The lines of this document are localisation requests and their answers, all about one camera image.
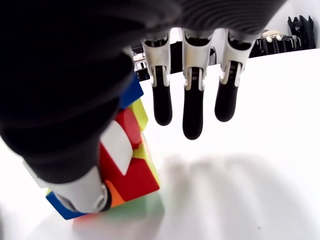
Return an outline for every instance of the robotic hand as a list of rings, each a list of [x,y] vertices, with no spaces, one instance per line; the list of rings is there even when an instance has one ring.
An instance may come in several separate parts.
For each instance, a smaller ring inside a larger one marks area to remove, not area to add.
[[[253,41],[285,0],[11,0],[0,7],[0,135],[68,209],[110,207],[97,146],[130,83],[141,41],[153,76],[154,116],[172,119],[170,29],[183,29],[183,132],[202,132],[212,34],[226,28],[215,115],[235,112]]]

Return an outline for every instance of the black fingertip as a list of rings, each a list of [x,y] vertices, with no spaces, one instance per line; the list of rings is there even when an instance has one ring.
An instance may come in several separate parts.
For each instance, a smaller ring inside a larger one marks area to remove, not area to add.
[[[238,87],[235,82],[229,80],[226,85],[219,82],[218,93],[216,95],[214,113],[220,122],[230,121],[236,110]]]
[[[184,90],[183,108],[183,133],[189,140],[196,140],[200,137],[203,129],[203,102],[204,91],[193,84],[189,91]]]
[[[172,120],[170,86],[164,86],[163,82],[159,82],[152,91],[154,118],[159,125],[167,126]]]

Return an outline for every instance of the white table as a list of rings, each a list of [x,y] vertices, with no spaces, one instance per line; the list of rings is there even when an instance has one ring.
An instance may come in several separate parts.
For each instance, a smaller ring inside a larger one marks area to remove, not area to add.
[[[182,131],[182,73],[170,76],[167,127],[156,124],[143,82],[161,189],[99,216],[63,220],[1,142],[4,240],[319,240],[319,57],[320,49],[249,59],[227,123],[214,115],[220,66],[210,66],[195,141]]]

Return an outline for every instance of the rubik's cube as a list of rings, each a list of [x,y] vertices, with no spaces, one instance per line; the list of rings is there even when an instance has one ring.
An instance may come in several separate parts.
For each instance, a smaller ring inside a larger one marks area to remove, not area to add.
[[[139,80],[134,75],[120,99],[121,110],[100,136],[100,174],[111,193],[111,208],[160,188],[143,135],[148,117],[140,99],[142,95]],[[46,199],[66,220],[86,214],[64,207],[50,189]]]

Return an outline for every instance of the cube face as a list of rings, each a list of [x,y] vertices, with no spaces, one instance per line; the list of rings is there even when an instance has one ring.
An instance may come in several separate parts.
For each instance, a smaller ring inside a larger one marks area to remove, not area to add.
[[[111,193],[111,208],[155,192],[160,188],[156,168],[149,154],[147,142],[143,133],[141,133],[148,122],[148,117],[141,100],[135,100],[128,108],[120,111],[115,121],[122,127],[130,142],[132,156],[127,171],[123,174],[119,168],[119,161],[113,159],[113,157],[116,158],[116,154],[112,151],[108,152],[108,144],[112,143],[112,141],[110,139],[104,141],[101,138],[99,145],[100,173],[102,181]],[[52,191],[47,194],[46,199],[66,220],[86,214],[73,212],[65,208]]]
[[[120,98],[120,108],[128,108],[134,101],[141,98],[143,94],[144,92],[140,86],[139,79],[137,78],[136,74],[133,73],[132,82]]]

